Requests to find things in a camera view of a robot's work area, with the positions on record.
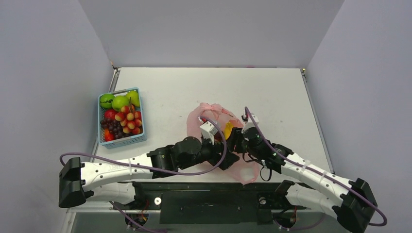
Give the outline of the red fake fruit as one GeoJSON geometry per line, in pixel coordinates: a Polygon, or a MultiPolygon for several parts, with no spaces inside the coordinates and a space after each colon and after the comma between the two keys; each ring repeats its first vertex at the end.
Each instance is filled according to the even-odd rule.
{"type": "Polygon", "coordinates": [[[121,107],[120,111],[116,112],[114,118],[119,125],[118,130],[125,137],[143,133],[142,113],[133,104],[121,107]]]}

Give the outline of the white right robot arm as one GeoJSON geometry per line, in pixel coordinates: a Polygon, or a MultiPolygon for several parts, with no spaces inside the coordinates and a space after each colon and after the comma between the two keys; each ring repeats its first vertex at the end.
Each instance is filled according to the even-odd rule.
{"type": "Polygon", "coordinates": [[[270,142],[255,127],[233,128],[224,135],[231,151],[247,153],[264,168],[306,184],[303,187],[283,181],[274,194],[278,206],[290,204],[322,212],[352,233],[363,233],[371,225],[378,204],[367,181],[353,181],[327,172],[291,149],[270,142]]]}

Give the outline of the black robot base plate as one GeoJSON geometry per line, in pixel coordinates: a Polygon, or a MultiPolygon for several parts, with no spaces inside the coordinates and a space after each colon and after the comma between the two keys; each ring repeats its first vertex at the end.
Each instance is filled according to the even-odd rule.
{"type": "Polygon", "coordinates": [[[125,211],[159,215],[160,224],[269,224],[292,210],[278,183],[137,183],[137,200],[115,203],[125,211]]]}

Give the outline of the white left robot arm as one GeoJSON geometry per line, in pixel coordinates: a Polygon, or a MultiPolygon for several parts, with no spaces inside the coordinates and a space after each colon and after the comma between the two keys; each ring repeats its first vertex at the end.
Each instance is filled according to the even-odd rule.
{"type": "Polygon", "coordinates": [[[72,208],[89,201],[113,201],[138,209],[145,195],[137,179],[159,179],[173,175],[197,176],[208,173],[183,172],[184,169],[208,162],[212,169],[226,170],[240,158],[223,142],[186,137],[167,145],[118,161],[102,158],[100,162],[83,162],[72,157],[63,163],[59,173],[60,208],[72,208]]]}

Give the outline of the green fake fruit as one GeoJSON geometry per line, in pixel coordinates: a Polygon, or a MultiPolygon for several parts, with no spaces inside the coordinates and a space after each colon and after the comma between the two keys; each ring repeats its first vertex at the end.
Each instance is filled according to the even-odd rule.
{"type": "Polygon", "coordinates": [[[112,101],[112,108],[115,111],[120,112],[122,107],[129,105],[129,104],[130,104],[130,101],[126,96],[115,96],[112,101]]]}

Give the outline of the pink plastic bag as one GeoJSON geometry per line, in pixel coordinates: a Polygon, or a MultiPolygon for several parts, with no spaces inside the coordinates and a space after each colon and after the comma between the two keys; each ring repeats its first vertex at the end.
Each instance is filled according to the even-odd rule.
{"type": "MultiPolygon", "coordinates": [[[[200,119],[199,116],[207,117],[220,126],[224,130],[227,122],[232,121],[234,128],[243,128],[243,122],[238,119],[234,113],[223,108],[219,104],[201,103],[197,108],[189,113],[187,118],[187,135],[198,139],[201,138],[200,119]]],[[[257,180],[259,175],[260,165],[257,163],[246,163],[242,158],[235,162],[224,173],[240,182],[241,184],[253,183],[257,180]]]]}

